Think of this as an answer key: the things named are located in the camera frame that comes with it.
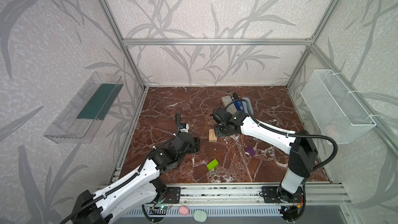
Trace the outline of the pale green putty blob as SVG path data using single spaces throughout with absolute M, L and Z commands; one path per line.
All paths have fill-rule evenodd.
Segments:
M 207 220 L 207 214 L 203 210 L 195 210 L 193 213 L 193 218 L 199 223 L 204 223 Z

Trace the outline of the pink putty blob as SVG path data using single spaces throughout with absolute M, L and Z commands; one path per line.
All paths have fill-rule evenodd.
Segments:
M 188 216 L 190 213 L 190 210 L 186 206 L 180 206 L 178 211 L 179 211 L 179 214 L 182 216 Z

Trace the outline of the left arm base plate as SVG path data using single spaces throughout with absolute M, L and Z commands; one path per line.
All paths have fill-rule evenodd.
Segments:
M 178 204 L 181 196 L 180 187 L 166 187 L 166 190 L 161 193 L 155 200 L 156 204 Z

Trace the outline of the grey glasses case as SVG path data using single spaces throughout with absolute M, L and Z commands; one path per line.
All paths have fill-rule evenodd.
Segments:
M 229 95 L 223 96 L 223 97 L 221 98 L 221 102 L 222 102 L 223 107 L 226 108 L 227 105 L 228 105 L 229 103 L 232 102 L 232 97 L 229 96 Z

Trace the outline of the purple block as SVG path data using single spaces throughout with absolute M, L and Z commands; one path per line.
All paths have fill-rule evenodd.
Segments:
M 249 155 L 250 157 L 253 157 L 253 156 L 256 155 L 256 152 L 255 152 L 255 150 L 252 147 L 246 147 L 245 148 L 245 153 L 247 155 Z

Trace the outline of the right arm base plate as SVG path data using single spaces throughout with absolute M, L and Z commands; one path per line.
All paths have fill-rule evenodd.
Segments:
M 259 196 L 263 198 L 264 203 L 299 204 L 303 200 L 304 192 L 302 187 L 299 187 L 295 194 L 291 194 L 279 186 L 263 186 Z

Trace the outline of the light blue glasses case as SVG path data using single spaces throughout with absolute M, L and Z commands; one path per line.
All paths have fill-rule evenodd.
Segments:
M 248 97 L 243 98 L 243 107 L 244 107 L 244 112 L 247 114 L 254 114 L 254 110 L 251 104 L 251 101 Z

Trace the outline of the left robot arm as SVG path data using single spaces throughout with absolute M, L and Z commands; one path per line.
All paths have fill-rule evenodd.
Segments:
M 163 146 L 154 147 L 141 165 L 113 184 L 91 193 L 81 193 L 72 213 L 62 223 L 112 224 L 129 211 L 167 196 L 160 176 L 178 168 L 187 154 L 200 151 L 200 139 L 180 132 Z

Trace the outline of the green block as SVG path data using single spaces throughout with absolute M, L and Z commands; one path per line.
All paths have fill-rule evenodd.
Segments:
M 206 165 L 207 169 L 209 171 L 214 170 L 217 166 L 219 165 L 219 162 L 217 159 L 212 160 L 209 164 Z

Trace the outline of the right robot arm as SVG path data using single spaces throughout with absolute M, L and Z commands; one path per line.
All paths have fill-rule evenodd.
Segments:
M 308 132 L 286 131 L 253 119 L 248 113 L 229 113 L 222 107 L 213 110 L 216 137 L 242 134 L 273 145 L 289 155 L 287 172 L 279 185 L 280 198 L 292 199 L 312 174 L 318 156 L 317 148 Z

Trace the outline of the pink object in basket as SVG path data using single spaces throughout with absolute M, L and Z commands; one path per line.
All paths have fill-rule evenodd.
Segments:
M 337 128 L 335 125 L 333 125 L 333 124 L 327 125 L 327 126 L 325 127 L 325 129 L 324 129 L 324 133 L 325 133 L 327 136 L 330 136 L 330 137 L 333 137 L 333 136 L 340 136 L 340 132 L 339 132 L 338 128 Z

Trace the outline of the aluminium mounting rail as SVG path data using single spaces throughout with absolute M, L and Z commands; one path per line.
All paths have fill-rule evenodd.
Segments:
M 150 206 L 255 206 L 255 205 L 297 205 L 264 203 L 259 196 L 261 187 L 277 186 L 276 184 L 169 184 L 168 187 L 180 187 L 181 196 L 178 204 L 148 203 Z M 308 183 L 303 188 L 304 197 L 301 203 L 307 205 L 350 205 L 346 190 L 341 184 Z

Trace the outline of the clear plastic wall tray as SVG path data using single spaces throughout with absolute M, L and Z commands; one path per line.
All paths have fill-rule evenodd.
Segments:
M 89 144 L 122 90 L 122 76 L 92 73 L 44 132 L 57 144 Z

